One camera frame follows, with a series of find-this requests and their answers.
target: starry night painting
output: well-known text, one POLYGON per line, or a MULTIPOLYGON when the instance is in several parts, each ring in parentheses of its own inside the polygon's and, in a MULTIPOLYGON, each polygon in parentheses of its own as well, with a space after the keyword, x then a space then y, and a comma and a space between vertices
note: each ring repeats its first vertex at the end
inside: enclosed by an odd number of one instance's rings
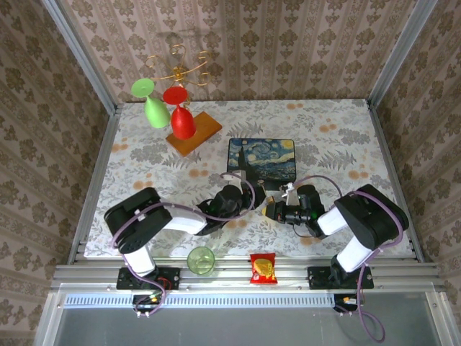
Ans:
POLYGON ((246 179, 264 180, 267 190, 278 190, 296 180, 295 144, 290 139, 231 138, 228 172, 246 171, 246 179))

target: table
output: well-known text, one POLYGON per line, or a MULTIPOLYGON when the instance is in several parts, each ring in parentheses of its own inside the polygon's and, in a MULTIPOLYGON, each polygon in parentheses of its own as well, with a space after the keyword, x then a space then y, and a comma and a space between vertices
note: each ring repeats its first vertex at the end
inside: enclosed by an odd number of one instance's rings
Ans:
MULTIPOLYGON (((343 192, 370 183, 395 200, 388 171, 364 99, 303 101, 192 102, 192 114, 202 111, 223 129, 187 157, 181 157, 165 140, 171 128, 154 129, 146 120, 143 104, 126 104, 112 146, 102 189, 88 235, 84 256, 118 257, 104 213, 144 187, 155 187, 170 202, 196 205, 214 197, 225 184, 228 142, 232 137, 283 138, 295 142, 297 178, 324 174, 343 192)), ((337 199, 327 181, 312 179, 325 207, 337 199)), ((298 233, 307 234, 302 227, 298 233)), ((288 257, 333 256, 352 237, 347 229, 323 241, 299 238, 291 226, 269 220, 261 207, 209 236, 162 231, 151 241, 154 257, 186 257, 206 246, 217 257, 276 252, 288 257)), ((414 257, 407 236, 382 256, 414 257)))

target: red chip bag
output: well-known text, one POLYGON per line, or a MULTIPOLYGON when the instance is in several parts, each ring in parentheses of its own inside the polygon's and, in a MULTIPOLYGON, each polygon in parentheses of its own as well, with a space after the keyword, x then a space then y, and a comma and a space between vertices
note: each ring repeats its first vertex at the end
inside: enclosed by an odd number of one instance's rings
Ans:
POLYGON ((253 275, 250 283, 277 283, 275 254, 250 254, 253 275))

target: orange wooden block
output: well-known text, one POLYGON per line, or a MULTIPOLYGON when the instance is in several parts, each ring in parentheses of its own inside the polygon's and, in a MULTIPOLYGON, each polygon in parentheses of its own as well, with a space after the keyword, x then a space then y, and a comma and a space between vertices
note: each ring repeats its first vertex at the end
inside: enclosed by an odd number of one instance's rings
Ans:
POLYGON ((182 156, 187 156, 191 151, 195 150, 200 144, 223 128, 220 123, 210 117, 206 112, 201 112, 194 117, 194 122, 197 131, 193 137, 182 140, 176 138, 173 133, 166 137, 168 143, 170 143, 182 156))

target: damask wallpaper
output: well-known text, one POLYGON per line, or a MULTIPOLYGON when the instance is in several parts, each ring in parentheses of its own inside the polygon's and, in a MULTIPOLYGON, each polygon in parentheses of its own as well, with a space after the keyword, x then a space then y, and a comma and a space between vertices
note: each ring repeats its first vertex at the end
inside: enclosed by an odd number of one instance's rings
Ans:
POLYGON ((461 325, 461 1, 438 1, 378 115, 421 245, 461 325))
POLYGON ((107 113, 39 1, 0 1, 0 345, 31 345, 107 113))
MULTIPOLYGON (((416 0, 60 0, 119 102, 152 54, 211 52, 192 99, 367 98, 416 0)), ((159 82, 163 92, 169 82, 159 82)))

